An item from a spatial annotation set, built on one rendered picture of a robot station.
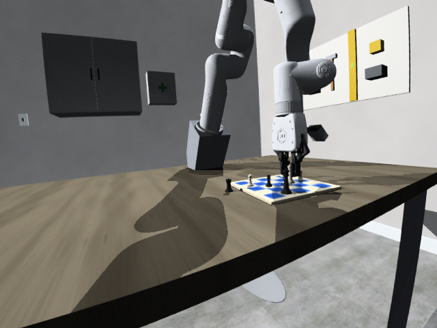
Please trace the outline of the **blue and cream chessboard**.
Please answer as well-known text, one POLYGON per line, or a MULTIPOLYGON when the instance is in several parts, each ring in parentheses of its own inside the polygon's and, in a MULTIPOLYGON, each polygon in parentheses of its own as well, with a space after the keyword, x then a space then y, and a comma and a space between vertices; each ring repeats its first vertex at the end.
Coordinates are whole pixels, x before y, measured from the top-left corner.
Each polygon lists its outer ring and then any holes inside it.
POLYGON ((292 192, 292 194, 289 195, 281 194, 284 177, 280 177, 280 175, 270 177, 272 187, 266 187, 267 177, 251 179, 253 183, 252 187, 247 186, 249 180, 231 182, 231 186, 271 205, 341 188, 341 186, 335 184, 328 184, 306 178, 303 178, 304 181, 297 181, 298 177, 293 177, 292 179, 295 183, 289 183, 290 191, 292 192))

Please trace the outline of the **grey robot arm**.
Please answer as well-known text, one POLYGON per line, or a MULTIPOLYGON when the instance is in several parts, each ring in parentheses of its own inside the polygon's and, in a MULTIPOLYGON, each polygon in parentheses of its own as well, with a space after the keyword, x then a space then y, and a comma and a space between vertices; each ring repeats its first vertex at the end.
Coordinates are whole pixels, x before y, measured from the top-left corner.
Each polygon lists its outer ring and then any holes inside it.
MULTIPOLYGON (((303 95, 329 85, 337 74, 336 66, 329 59, 310 60, 309 47, 315 27, 310 0, 264 1, 275 3, 285 35, 286 62, 274 69, 275 114, 303 112, 303 95)), ((216 53, 206 61, 201 123, 198 121, 196 125, 203 133, 223 132, 226 79, 238 79, 246 70, 254 43, 252 29, 244 25, 246 7, 246 0, 223 0, 215 42, 231 54, 216 53)), ((307 133, 313 141, 325 141, 328 137, 321 124, 309 125, 307 133)))

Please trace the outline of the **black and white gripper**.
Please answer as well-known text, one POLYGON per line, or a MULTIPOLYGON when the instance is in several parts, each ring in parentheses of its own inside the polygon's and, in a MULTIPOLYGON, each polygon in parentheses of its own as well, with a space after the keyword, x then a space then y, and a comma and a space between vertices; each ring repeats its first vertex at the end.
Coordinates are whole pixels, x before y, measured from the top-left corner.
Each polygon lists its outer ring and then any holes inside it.
POLYGON ((284 174, 285 167, 290 165, 290 176, 300 176, 300 162, 310 153, 307 122, 303 112, 275 114, 272 125, 272 149, 279 158, 281 175, 284 174), (288 161, 289 152, 292 163, 288 161))

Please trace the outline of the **white pawn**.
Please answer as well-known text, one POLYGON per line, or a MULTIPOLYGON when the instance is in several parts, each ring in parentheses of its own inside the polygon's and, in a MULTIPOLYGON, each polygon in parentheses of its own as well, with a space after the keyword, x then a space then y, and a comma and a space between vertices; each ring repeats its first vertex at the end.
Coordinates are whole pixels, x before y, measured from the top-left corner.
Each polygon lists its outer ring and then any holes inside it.
POLYGON ((304 181, 302 178, 302 170, 300 171, 300 176, 298 177, 297 181, 304 181))
POLYGON ((248 178, 249 179, 249 183, 247 184, 247 186, 248 187, 252 187, 253 186, 253 183, 252 183, 252 180, 251 180, 252 179, 252 175, 249 174, 248 177, 249 177, 248 178))

